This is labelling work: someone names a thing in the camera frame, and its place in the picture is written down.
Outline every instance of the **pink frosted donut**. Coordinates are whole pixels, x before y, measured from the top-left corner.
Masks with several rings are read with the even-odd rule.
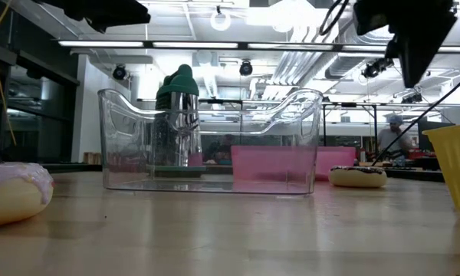
[[[0,225],[42,211],[53,196],[53,178],[34,163],[0,163]]]

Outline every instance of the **transparent container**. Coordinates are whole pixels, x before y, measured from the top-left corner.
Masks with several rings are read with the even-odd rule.
[[[140,110],[115,90],[98,95],[107,189],[313,192],[320,92],[257,110]]]
[[[429,137],[443,177],[460,212],[460,126],[447,126],[422,132]]]

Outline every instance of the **black cable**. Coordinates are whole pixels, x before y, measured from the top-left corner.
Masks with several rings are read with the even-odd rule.
[[[341,1],[343,0],[336,0],[332,6],[329,8],[329,11],[327,12],[327,14],[325,15],[325,18],[324,18],[324,21],[322,21],[322,25],[320,26],[319,28],[319,35],[326,35],[330,32],[330,30],[332,30],[332,27],[337,24],[337,22],[339,21],[340,19],[340,16],[343,15],[343,12],[344,10],[346,9],[347,7],[347,4],[349,4],[350,0],[344,0],[344,3],[343,5],[340,7],[336,17],[334,18],[334,20],[329,24],[329,26],[327,26],[327,28],[324,30],[324,27],[325,27],[325,24],[327,23],[327,20],[329,19],[330,17],[330,14],[332,14],[332,12],[334,11],[334,9],[341,3]]]
[[[460,87],[460,82],[453,87],[445,96],[441,97],[437,102],[435,102],[432,106],[430,106],[426,111],[424,111],[417,119],[415,119],[407,128],[402,131],[400,135],[397,136],[382,152],[378,155],[371,166],[375,166],[375,164],[385,155],[386,151],[396,143],[404,134],[406,134],[415,124],[417,124],[429,111],[433,110],[437,105],[439,105],[442,101],[444,101],[447,97],[449,97],[453,92],[455,92]]]

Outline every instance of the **table surface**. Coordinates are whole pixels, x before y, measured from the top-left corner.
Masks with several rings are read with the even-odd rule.
[[[40,215],[1,227],[0,276],[460,275],[442,183],[293,197],[118,192],[101,177],[55,175]]]

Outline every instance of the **ceiling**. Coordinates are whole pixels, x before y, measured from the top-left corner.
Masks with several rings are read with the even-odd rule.
[[[281,5],[277,9],[280,13],[277,13],[279,16],[274,17],[262,16],[262,12],[266,8],[249,8],[249,1],[233,1],[233,5],[222,3],[222,12],[231,15],[231,24],[225,31],[217,31],[212,27],[212,14],[215,12],[216,4],[203,5],[200,3],[201,5],[196,5],[197,3],[195,2],[140,1],[147,5],[149,13],[152,15],[150,24],[108,28],[106,34],[96,33],[85,21],[73,21],[67,18],[62,10],[49,5],[40,6],[30,0],[22,0],[13,2],[12,7],[56,38],[63,40],[266,42],[293,41],[297,39],[297,42],[314,41],[344,44],[378,44],[386,43],[389,40],[389,34],[386,34],[385,30],[357,37],[353,26],[350,25],[352,17],[349,12],[350,8],[341,18],[336,29],[337,33],[334,36],[325,38],[326,40],[316,35],[314,37],[312,35],[313,38],[308,38],[312,29],[317,29],[327,10],[323,7],[314,8],[305,0],[286,1],[287,5],[280,4],[285,3],[285,1],[277,1],[276,5]],[[287,14],[289,9],[286,9],[286,7],[290,6],[292,2],[300,6],[295,6],[295,9],[290,11],[292,15],[286,17],[283,14]],[[310,27],[308,32],[301,35],[298,29],[288,32],[275,31],[279,28],[286,28],[287,22],[283,22],[282,18],[288,18],[288,20],[290,18],[312,18],[307,19],[307,21],[310,21],[307,24],[309,26],[313,25],[313,27]],[[217,18],[215,21],[220,25],[223,20],[223,18]],[[445,40],[445,44],[460,45],[460,9],[458,11],[458,22]],[[219,59],[215,64],[216,67],[213,68],[215,82],[220,87],[235,87],[236,97],[241,96],[240,88],[249,88],[252,79],[259,78],[267,80],[268,83],[272,81],[273,84],[283,81],[281,84],[318,89],[328,94],[331,100],[340,101],[370,99],[370,101],[388,102],[393,100],[394,102],[400,102],[403,91],[405,91],[398,64],[373,80],[361,80],[361,77],[358,76],[359,72],[364,68],[366,62],[374,59],[368,54],[356,57],[316,54],[312,57],[311,54],[307,56],[308,53],[287,54],[280,51],[212,52]],[[92,56],[91,60],[94,62],[99,55],[108,57],[151,56],[163,74],[171,74],[180,64],[194,65],[194,53],[196,51],[121,49],[102,50],[96,53],[90,52],[90,55]],[[250,77],[242,77],[238,73],[240,63],[244,59],[249,59],[254,67],[254,73]],[[103,63],[105,68],[113,68],[114,65],[113,62]],[[339,68],[338,72],[341,75],[329,78],[327,74],[324,74],[324,71],[328,68]],[[202,86],[207,84],[209,81],[207,76],[200,74],[195,67],[194,71],[196,80]],[[443,54],[435,58],[429,69],[429,76],[424,77],[419,85],[425,99],[431,102],[438,99],[440,95],[453,87],[459,80],[460,54]]]

